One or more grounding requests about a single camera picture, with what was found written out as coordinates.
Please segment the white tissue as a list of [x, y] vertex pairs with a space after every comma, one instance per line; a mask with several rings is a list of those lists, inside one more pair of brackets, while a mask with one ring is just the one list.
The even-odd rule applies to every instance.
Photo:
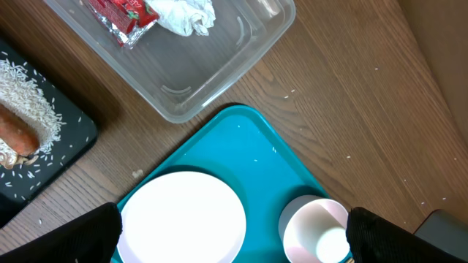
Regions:
[[146, 0], [159, 15], [157, 23], [183, 37], [208, 36], [216, 15], [212, 0]]

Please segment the large pink plate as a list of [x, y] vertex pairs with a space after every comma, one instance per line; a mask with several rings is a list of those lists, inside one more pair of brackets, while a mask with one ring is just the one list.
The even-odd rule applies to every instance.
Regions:
[[201, 172], [174, 172], [139, 188], [121, 211], [123, 262], [233, 262], [246, 214], [226, 183]]

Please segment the red snack wrapper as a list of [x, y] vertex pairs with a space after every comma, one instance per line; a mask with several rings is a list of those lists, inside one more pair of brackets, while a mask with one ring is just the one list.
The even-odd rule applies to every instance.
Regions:
[[159, 19], [159, 14], [145, 0], [88, 0], [87, 7], [118, 44], [129, 49]]

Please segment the orange carrot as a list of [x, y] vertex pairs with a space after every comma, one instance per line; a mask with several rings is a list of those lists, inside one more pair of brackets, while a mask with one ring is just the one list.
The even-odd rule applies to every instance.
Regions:
[[1, 139], [20, 156], [29, 156], [40, 147], [36, 132], [4, 105], [1, 105]]

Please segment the rice and food scraps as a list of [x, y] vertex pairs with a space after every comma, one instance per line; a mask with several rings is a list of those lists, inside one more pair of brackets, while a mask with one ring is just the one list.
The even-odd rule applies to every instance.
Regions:
[[20, 156], [1, 139], [1, 190], [14, 197], [44, 185], [73, 152], [65, 142], [66, 99], [46, 85], [45, 77], [27, 61], [1, 49], [1, 105], [27, 123], [40, 142], [36, 152]]

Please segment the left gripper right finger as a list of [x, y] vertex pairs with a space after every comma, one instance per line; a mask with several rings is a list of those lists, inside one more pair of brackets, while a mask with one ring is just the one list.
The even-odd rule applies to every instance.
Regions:
[[349, 212], [346, 237], [357, 263], [464, 263], [363, 207]]

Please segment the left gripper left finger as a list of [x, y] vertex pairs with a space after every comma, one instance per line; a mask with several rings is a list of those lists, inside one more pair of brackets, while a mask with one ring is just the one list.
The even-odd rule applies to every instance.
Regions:
[[1, 263], [109, 262], [121, 233], [121, 214], [108, 202], [2, 254]]

